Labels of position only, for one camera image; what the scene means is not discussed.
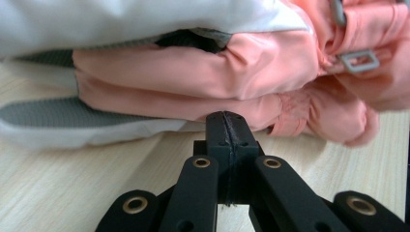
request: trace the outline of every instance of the gray fabric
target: gray fabric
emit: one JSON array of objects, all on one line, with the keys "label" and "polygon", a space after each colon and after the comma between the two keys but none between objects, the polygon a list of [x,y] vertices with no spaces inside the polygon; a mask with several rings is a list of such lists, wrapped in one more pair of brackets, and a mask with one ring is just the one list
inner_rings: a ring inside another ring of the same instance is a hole
[{"label": "gray fabric", "polygon": [[35,128],[95,128],[158,118],[94,110],[79,98],[25,101],[0,108],[0,119],[9,124]]}]

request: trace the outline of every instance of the backpack strap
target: backpack strap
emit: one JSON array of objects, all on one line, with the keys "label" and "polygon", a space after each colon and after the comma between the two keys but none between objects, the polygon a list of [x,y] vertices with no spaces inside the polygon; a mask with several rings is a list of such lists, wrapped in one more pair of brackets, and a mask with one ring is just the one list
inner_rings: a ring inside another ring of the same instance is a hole
[{"label": "backpack strap", "polygon": [[330,53],[352,73],[379,67],[374,50],[395,40],[408,15],[409,1],[331,0],[336,34]]}]

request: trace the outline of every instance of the white fabric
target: white fabric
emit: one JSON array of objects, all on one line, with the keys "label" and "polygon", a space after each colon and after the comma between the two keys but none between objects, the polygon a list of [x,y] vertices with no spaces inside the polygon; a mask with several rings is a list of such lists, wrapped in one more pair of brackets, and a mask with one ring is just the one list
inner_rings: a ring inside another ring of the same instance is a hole
[{"label": "white fabric", "polygon": [[279,0],[0,0],[0,58],[113,44],[177,29],[307,30]]}]

